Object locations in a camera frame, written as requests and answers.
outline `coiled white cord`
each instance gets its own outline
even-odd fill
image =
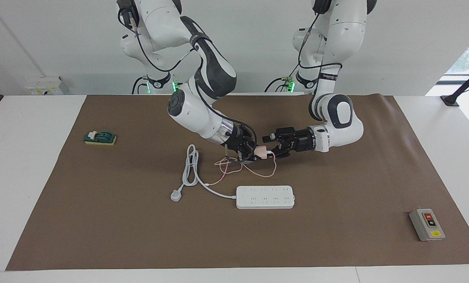
[[[232,195],[232,196],[223,195],[209,188],[208,184],[203,183],[203,181],[198,176],[199,156],[200,156],[200,153],[196,150],[195,145],[189,145],[189,147],[187,147],[186,167],[184,169],[184,173],[182,174],[182,186],[180,186],[178,190],[174,190],[171,193],[171,200],[175,202],[179,201],[180,198],[182,197],[182,189],[184,188],[184,186],[193,187],[197,185],[198,183],[200,183],[205,189],[209,190],[211,193],[214,193],[215,195],[218,195],[219,197],[236,199],[235,195]],[[194,171],[194,180],[192,182],[189,182],[189,175],[191,173],[191,168]]]

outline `robotic arm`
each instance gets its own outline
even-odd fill
[[[342,63],[358,51],[365,34],[367,14],[377,0],[314,0],[317,18],[308,29],[295,32],[293,45],[299,51],[299,65],[292,80],[296,91],[313,96],[308,111],[323,122],[306,129],[280,128],[263,137],[265,143],[278,142],[272,151],[277,158],[290,151],[328,152],[359,140],[364,126],[353,109],[351,99],[334,94]]]
[[[162,66],[164,60],[152,52],[189,43],[201,57],[195,74],[169,99],[170,117],[226,150],[236,151],[240,162],[257,160],[255,132],[211,106],[234,90],[236,71],[201,27],[191,18],[181,16],[180,0],[139,0],[138,4],[134,0],[118,0],[118,4],[123,24],[134,32],[123,37],[123,49],[145,64],[149,77],[169,75],[155,68],[158,61]]]

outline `gray control box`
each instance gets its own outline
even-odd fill
[[[417,209],[409,213],[412,224],[418,233],[418,237],[423,242],[442,240],[446,238],[441,225],[437,221],[434,212],[427,209]]]

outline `table surface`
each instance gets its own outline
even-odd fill
[[[0,282],[469,282],[469,265],[4,272],[84,100],[7,96],[0,104]],[[396,97],[469,225],[469,121],[437,100]]]

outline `white power strip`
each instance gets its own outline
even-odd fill
[[[236,206],[239,209],[290,209],[294,207],[291,186],[239,186]]]

